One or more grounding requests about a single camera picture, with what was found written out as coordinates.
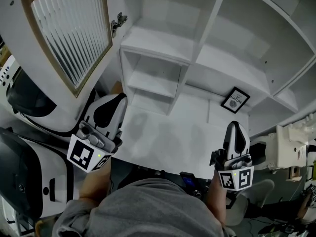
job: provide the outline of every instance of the white desk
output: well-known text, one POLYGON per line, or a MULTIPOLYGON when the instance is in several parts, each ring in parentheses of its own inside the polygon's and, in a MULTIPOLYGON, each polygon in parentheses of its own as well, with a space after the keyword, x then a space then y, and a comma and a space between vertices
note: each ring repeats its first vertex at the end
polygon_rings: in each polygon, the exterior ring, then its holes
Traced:
POLYGON ((193 173, 211 179, 211 153, 222 148, 226 128, 163 116, 128 106, 122 126, 123 144, 113 156, 168 173, 193 173))

